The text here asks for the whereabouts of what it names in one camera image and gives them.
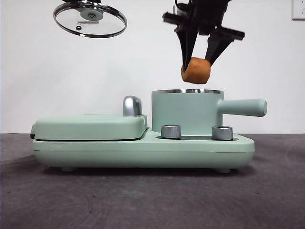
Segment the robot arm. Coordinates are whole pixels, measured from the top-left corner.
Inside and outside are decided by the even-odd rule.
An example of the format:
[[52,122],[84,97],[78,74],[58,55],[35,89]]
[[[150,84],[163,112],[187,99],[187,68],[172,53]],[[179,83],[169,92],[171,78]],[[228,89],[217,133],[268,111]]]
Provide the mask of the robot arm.
[[183,70],[191,60],[197,34],[210,35],[205,59],[211,65],[235,39],[242,40],[244,32],[221,26],[230,0],[189,0],[188,4],[177,3],[177,12],[165,13],[163,21],[177,25],[174,30],[180,40]]

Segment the electrical socket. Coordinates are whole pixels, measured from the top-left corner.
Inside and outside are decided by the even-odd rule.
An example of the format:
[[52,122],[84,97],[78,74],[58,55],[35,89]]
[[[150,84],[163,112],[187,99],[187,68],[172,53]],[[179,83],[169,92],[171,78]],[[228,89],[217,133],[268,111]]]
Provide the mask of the electrical socket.
[[292,20],[305,21],[305,0],[292,0]]

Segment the white backdrop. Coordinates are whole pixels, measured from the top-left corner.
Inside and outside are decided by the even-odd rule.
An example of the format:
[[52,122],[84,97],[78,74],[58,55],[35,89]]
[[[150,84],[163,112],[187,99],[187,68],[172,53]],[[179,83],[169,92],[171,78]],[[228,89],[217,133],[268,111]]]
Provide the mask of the white backdrop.
[[[174,26],[162,22],[174,0],[105,0],[128,19],[114,38],[60,29],[60,0],[1,1],[1,132],[29,133],[40,117],[122,113],[125,95],[141,98],[151,124],[151,91],[205,88],[225,99],[264,98],[265,117],[225,115],[236,133],[305,133],[305,22],[291,0],[233,0],[223,26],[244,31],[212,67],[206,85],[184,83]],[[206,37],[193,56],[204,57]]]

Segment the mint green pot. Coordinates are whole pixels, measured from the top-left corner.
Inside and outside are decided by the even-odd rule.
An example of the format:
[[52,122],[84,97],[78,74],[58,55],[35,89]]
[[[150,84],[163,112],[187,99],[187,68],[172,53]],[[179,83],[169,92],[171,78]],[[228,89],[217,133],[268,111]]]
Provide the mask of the mint green pot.
[[264,99],[224,101],[217,90],[174,89],[152,92],[152,130],[180,125],[184,135],[209,135],[212,126],[223,125],[223,114],[265,116]]

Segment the bread roll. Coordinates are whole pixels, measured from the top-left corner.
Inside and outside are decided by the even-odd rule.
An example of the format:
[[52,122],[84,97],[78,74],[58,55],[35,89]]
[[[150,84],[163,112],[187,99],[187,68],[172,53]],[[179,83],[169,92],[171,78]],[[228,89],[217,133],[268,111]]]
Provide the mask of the bread roll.
[[205,84],[210,78],[211,63],[206,59],[192,57],[186,69],[181,67],[183,81],[195,84]]

